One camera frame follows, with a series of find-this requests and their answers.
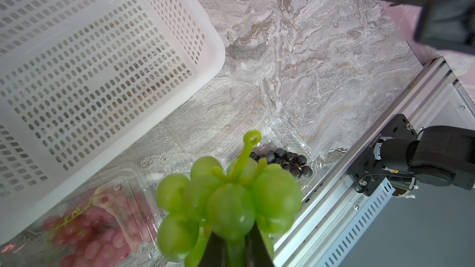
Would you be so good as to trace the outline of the black grape bunch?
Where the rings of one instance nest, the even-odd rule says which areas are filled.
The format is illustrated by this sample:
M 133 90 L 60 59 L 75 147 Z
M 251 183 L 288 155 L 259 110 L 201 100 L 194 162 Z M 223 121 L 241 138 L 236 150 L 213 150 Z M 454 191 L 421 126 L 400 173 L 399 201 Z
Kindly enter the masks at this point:
M 265 159 L 268 164 L 277 164 L 283 170 L 290 172 L 295 179 L 309 178 L 314 174 L 314 170 L 309 165 L 309 160 L 305 155 L 284 148 L 276 148 L 266 152 L 251 152 L 250 158 L 256 163 L 261 159 Z

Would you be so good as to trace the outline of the red grape bunch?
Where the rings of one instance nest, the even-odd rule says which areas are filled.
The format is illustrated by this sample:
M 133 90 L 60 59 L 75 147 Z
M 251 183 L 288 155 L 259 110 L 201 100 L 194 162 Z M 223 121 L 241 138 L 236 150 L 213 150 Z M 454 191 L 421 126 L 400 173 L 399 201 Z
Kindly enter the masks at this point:
M 142 192 L 105 190 L 59 216 L 49 216 L 42 230 L 54 248 L 73 248 L 62 267 L 118 267 L 154 246 L 155 218 Z

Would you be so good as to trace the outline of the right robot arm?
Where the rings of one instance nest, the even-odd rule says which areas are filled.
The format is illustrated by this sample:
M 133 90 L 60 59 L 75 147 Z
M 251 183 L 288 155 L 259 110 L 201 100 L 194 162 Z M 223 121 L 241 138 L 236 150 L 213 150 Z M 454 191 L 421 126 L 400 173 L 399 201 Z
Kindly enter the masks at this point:
M 435 49 L 475 52 L 475 0 L 382 0 L 422 8 L 416 42 Z M 475 184 L 475 133 L 469 129 L 434 126 L 416 139 L 380 137 L 372 154 L 401 180 L 471 190 Z

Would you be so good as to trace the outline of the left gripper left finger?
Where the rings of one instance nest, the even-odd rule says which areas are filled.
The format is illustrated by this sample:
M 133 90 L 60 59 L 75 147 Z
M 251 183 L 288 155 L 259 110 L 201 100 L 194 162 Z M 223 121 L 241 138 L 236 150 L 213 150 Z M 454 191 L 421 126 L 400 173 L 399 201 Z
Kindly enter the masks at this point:
M 211 233 L 199 267 L 226 267 L 226 241 Z

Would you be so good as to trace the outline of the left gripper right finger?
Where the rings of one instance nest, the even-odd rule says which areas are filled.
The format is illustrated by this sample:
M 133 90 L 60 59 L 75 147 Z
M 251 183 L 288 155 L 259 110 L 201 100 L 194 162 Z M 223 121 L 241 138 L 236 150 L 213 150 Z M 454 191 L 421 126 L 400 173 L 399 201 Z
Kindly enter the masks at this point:
M 245 236 L 244 241 L 246 267 L 274 267 L 256 222 Z

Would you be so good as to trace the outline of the green grape bunch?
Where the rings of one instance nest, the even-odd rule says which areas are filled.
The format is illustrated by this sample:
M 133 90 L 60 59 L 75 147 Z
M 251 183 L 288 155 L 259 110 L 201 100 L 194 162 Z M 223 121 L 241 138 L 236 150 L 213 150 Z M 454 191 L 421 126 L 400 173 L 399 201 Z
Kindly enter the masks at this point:
M 199 158 L 189 176 L 172 174 L 157 188 L 157 205 L 166 212 L 157 236 L 161 254 L 172 262 L 198 267 L 212 232 L 226 241 L 227 267 L 245 267 L 245 236 L 256 222 L 273 260 L 272 239 L 287 233 L 301 210 L 303 198 L 255 199 L 250 190 L 225 184 L 220 162 Z

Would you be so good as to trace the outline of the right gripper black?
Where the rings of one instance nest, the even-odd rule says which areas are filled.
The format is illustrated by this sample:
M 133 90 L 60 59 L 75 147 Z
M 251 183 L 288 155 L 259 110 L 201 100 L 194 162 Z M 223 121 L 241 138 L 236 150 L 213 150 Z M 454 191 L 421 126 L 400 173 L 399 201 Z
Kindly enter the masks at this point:
M 475 0 L 381 0 L 423 7 L 416 42 L 438 50 L 475 53 Z

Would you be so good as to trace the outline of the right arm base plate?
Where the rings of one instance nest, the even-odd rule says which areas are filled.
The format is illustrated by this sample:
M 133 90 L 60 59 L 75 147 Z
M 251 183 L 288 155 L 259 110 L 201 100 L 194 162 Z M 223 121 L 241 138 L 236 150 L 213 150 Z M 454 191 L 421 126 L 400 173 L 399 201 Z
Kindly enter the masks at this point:
M 416 137 L 406 116 L 395 115 L 350 165 L 355 191 L 369 197 L 384 180 L 408 190 L 413 174 L 408 171 L 407 150 Z

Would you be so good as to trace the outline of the clear plastic clamshell container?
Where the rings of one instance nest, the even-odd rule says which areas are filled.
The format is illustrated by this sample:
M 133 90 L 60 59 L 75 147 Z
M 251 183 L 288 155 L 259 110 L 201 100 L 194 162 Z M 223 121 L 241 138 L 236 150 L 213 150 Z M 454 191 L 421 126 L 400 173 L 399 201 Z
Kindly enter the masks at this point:
M 1 246 L 3 267 L 150 267 L 160 217 L 141 169 L 102 171 Z

